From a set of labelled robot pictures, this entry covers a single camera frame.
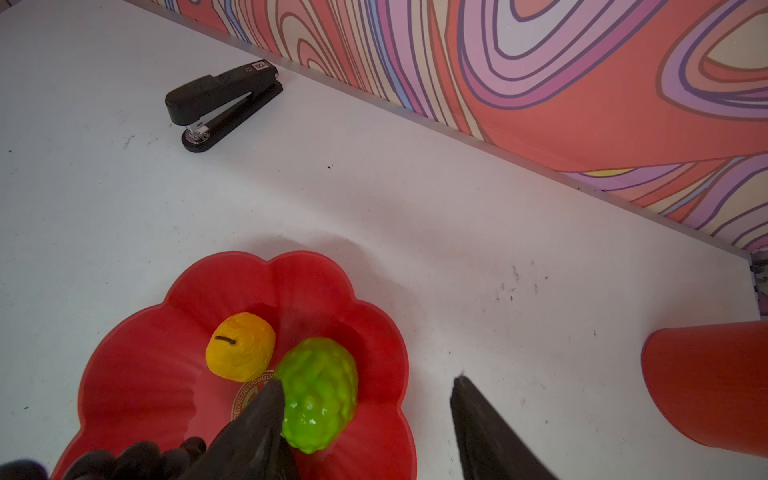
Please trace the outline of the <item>dark fake avocado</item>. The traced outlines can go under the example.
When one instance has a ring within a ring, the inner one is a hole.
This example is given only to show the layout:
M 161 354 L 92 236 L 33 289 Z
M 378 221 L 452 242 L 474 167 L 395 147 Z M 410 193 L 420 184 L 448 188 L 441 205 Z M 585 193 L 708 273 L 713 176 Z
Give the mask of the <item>dark fake avocado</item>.
M 164 453 L 150 441 L 135 443 L 118 456 L 94 450 L 78 458 L 62 479 L 178 479 L 206 450 L 200 437 L 190 437 Z

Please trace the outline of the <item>yellow fake lemon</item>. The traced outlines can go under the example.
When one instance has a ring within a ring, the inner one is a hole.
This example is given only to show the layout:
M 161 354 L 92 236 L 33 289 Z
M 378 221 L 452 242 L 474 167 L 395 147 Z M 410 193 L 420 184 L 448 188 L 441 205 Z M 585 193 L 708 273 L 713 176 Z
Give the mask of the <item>yellow fake lemon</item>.
M 242 312 L 224 320 L 205 351 L 208 369 L 221 378 L 247 383 L 262 375 L 276 344 L 273 327 L 261 317 Z

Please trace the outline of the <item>bumpy green fake fruit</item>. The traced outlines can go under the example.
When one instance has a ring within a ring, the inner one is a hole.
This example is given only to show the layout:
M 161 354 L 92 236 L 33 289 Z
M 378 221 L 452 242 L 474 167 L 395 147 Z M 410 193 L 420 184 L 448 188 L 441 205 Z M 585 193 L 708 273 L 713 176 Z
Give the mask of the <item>bumpy green fake fruit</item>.
M 277 365 L 285 410 L 282 436 L 311 455 L 328 448 L 355 416 L 359 376 L 354 357 L 330 338 L 308 338 Z

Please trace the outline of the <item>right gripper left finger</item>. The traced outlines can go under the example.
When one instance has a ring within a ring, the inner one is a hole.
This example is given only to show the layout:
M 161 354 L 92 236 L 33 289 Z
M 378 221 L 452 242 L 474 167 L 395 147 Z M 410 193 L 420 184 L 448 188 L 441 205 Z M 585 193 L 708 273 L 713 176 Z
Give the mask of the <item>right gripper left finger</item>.
M 181 477 L 208 479 L 298 479 L 299 468 L 282 437 L 285 395 L 272 380 L 216 437 Z

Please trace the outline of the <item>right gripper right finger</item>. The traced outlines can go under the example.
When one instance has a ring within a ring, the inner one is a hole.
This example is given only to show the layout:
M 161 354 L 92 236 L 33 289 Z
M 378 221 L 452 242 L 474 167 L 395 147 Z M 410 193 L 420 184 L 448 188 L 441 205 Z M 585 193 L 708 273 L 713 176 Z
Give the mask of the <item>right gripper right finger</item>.
M 450 407 L 465 479 L 556 479 L 467 376 L 454 379 Z

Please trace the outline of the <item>red flower-shaped fruit bowl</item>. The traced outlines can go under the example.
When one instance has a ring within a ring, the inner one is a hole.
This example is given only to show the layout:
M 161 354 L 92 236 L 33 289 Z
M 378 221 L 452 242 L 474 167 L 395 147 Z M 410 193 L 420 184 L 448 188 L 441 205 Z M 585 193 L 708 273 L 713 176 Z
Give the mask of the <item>red flower-shaped fruit bowl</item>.
M 330 338 L 355 358 L 355 417 L 327 449 L 295 454 L 303 478 L 416 477 L 416 446 L 402 411 L 409 378 L 402 335 L 385 312 L 356 297 L 338 264 L 309 251 L 271 260 L 208 256 L 178 277 L 161 304 L 110 331 L 84 370 L 80 429 L 54 477 L 92 450 L 119 454 L 152 441 L 165 451 L 193 436 L 212 441 L 244 407 L 245 387 L 213 375 L 205 349 L 219 324 L 241 312 L 275 330 L 274 362 L 311 337 Z

